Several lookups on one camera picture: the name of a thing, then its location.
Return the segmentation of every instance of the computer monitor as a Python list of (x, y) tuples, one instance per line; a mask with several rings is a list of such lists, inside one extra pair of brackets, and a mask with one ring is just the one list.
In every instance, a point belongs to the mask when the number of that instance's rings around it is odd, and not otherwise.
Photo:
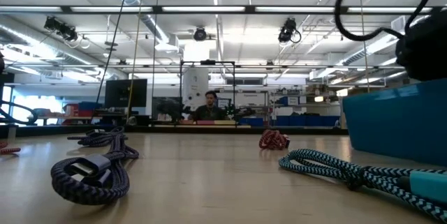
[[(105, 83), (105, 106), (127, 107), (132, 80), (110, 80)], [(131, 107), (146, 107), (147, 80), (133, 80)]]

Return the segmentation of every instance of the person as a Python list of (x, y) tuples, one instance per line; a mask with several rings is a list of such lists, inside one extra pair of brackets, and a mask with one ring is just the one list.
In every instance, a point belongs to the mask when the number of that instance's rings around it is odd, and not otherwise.
[(207, 99), (206, 105), (202, 105), (196, 109), (193, 113), (193, 120), (225, 120), (225, 112), (214, 105), (217, 99), (216, 93), (214, 91), (208, 91), (205, 97)]

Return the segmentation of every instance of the rope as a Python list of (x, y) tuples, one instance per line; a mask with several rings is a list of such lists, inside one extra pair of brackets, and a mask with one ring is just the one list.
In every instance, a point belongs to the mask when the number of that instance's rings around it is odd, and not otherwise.
[(20, 148), (8, 148), (8, 149), (4, 149), (5, 147), (8, 146), (7, 142), (4, 141), (0, 141), (0, 154), (12, 154), (15, 152), (19, 152)]
[[(122, 161), (137, 159), (139, 153), (124, 143), (127, 137), (122, 127), (108, 133), (92, 130), (86, 137), (69, 139), (79, 140), (78, 144), (86, 147), (110, 144), (110, 149), (104, 155), (67, 158), (53, 165), (52, 187), (56, 193), (71, 202), (87, 205), (109, 204), (127, 194), (130, 182)], [(78, 181), (72, 177), (76, 174), (86, 176)]]
[[(324, 165), (310, 163), (312, 160)], [(447, 223), (447, 210), (438, 207), (432, 202), (414, 195), (397, 183), (400, 177), (408, 177), (411, 172), (431, 172), (443, 174), (444, 170), (415, 170), (384, 167), (361, 167), (338, 158), (332, 157), (320, 151), (310, 149), (298, 149), (291, 151), (287, 156), (279, 160), (279, 166), (294, 172), (315, 174), (324, 177), (340, 179), (347, 183), (351, 190), (355, 190), (362, 185), (375, 188), (380, 191), (390, 193), (431, 217)]]
[[(140, 6), (138, 8), (138, 18), (140, 18), (141, 16), (141, 5), (142, 5), (142, 1), (140, 1)], [(133, 93), (133, 78), (134, 78), (134, 74), (135, 74), (135, 63), (137, 61), (137, 51), (138, 51), (138, 36), (140, 35), (140, 21), (141, 19), (138, 19), (137, 22), (137, 36), (136, 36), (136, 40), (135, 40), (135, 50), (133, 52), (133, 65), (132, 65), (132, 78), (131, 78), (131, 88), (130, 88), (130, 92), (129, 92), (129, 103), (127, 104), (127, 118), (126, 118), (126, 122), (129, 122), (129, 117), (131, 117), (131, 113), (132, 113), (132, 109), (131, 109), (131, 102), (132, 102), (132, 93)]]
[(279, 130), (264, 130), (259, 140), (259, 148), (270, 150), (282, 150), (288, 148), (290, 142), (287, 135), (282, 135)]

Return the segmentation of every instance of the red cord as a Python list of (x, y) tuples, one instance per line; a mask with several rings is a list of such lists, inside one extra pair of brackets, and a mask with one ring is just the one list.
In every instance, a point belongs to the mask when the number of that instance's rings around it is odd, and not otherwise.
[(0, 141), (0, 154), (11, 154), (11, 153), (15, 153), (15, 152), (19, 152), (20, 151), (20, 148), (4, 149), (7, 146), (8, 146), (7, 142)]
[(259, 140), (259, 148), (270, 150), (282, 150), (288, 148), (289, 138), (281, 134), (279, 130), (265, 130)]

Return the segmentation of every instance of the teal braided cable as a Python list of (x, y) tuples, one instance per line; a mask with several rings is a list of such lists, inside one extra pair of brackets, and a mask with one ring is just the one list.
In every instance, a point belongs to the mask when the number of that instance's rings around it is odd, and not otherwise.
[(351, 190), (365, 185), (369, 188), (390, 193), (431, 217), (447, 223), (446, 209), (425, 198), (414, 195), (397, 185), (400, 177), (409, 177), (411, 172), (444, 174), (447, 172), (445, 170), (362, 167), (311, 149), (291, 151), (287, 156), (279, 160), (279, 166), (283, 169), (302, 174), (315, 174), (339, 179), (345, 181)]

